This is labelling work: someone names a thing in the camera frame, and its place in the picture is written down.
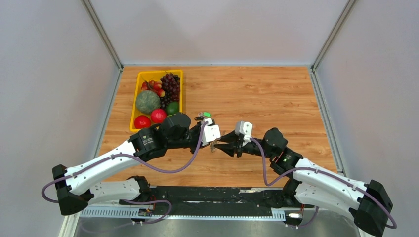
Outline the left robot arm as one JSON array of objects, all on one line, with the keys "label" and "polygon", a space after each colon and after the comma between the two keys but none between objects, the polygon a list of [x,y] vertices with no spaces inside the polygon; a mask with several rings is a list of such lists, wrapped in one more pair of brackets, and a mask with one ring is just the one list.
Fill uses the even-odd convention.
[{"label": "left robot arm", "polygon": [[115,149],[93,160],[73,167],[55,166],[52,174],[60,213],[68,216],[89,205],[108,201],[151,205],[151,188],[145,177],[132,176],[118,182],[104,179],[139,164],[167,173],[149,161],[163,157],[169,149],[189,149],[191,159],[195,159],[199,149],[221,137],[220,128],[212,118],[198,117],[197,124],[190,125],[191,119],[186,114],[176,113],[162,123],[139,130]]}]

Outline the clear keyring holder with rings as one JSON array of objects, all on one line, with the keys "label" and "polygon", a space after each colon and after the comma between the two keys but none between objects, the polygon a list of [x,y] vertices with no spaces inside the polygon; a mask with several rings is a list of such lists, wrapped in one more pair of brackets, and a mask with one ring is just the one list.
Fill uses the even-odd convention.
[{"label": "clear keyring holder with rings", "polygon": [[218,144],[218,142],[217,141],[214,141],[214,142],[212,142],[211,143],[211,145],[210,145],[210,151],[211,151],[211,153],[215,153],[215,151],[216,151],[216,145]]}]

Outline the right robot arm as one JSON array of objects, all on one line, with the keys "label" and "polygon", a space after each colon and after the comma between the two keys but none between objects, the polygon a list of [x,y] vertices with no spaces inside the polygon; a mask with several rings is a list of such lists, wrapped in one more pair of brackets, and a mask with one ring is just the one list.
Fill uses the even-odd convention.
[{"label": "right robot arm", "polygon": [[239,158],[242,154],[260,156],[264,175],[266,163],[270,162],[270,168],[279,177],[268,182],[264,176],[264,183],[271,186],[288,177],[282,192],[286,205],[300,203],[333,211],[376,237],[381,237],[386,228],[397,228],[391,215],[393,203],[382,183],[376,180],[365,183],[317,165],[290,149],[287,139],[277,128],[266,131],[262,139],[251,137],[249,132],[248,128],[232,131],[222,136],[215,147],[231,157]]}]

